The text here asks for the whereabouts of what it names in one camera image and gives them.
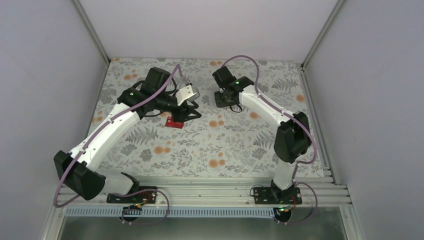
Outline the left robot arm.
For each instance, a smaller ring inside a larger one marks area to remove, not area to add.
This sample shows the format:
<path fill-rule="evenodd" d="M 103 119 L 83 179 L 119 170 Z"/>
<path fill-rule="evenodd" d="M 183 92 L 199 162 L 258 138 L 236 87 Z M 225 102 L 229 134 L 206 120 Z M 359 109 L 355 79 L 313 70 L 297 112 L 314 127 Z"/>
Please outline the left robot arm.
<path fill-rule="evenodd" d="M 127 88 L 117 98 L 109 115 L 79 145 L 69 152 L 58 151 L 53 158 L 59 184 L 73 190 L 77 197 L 91 200 L 100 194 L 129 195 L 138 191 L 140 182 L 125 172 L 100 173 L 98 168 L 122 135 L 140 122 L 149 112 L 171 113 L 173 122 L 184 123 L 202 115 L 195 102 L 199 90 L 185 77 L 180 89 L 166 90 L 180 72 L 158 67 L 149 69 L 144 80 Z"/>

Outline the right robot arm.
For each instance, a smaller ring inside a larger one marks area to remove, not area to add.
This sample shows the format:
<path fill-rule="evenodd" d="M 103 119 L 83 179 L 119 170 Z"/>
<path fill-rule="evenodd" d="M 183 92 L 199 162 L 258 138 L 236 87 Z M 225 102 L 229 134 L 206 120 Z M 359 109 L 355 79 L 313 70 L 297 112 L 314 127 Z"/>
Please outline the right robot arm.
<path fill-rule="evenodd" d="M 293 113 L 277 105 L 259 90 L 257 83 L 246 76 L 236 78 L 226 66 L 216 70 L 212 77 L 220 89 L 214 94 L 217 107 L 243 105 L 274 129 L 273 149 L 278 162 L 270 183 L 270 197 L 281 202 L 295 188 L 297 158 L 312 144 L 308 117 L 303 112 Z"/>

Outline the red credit card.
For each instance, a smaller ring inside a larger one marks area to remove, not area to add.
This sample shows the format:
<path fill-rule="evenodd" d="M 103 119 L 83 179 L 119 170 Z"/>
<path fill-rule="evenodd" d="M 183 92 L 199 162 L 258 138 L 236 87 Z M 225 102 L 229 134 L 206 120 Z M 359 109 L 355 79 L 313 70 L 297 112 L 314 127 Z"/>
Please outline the red credit card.
<path fill-rule="evenodd" d="M 173 118 L 171 116 L 168 116 L 166 119 L 165 126 L 169 128 L 182 129 L 184 127 L 184 123 L 173 121 Z"/>

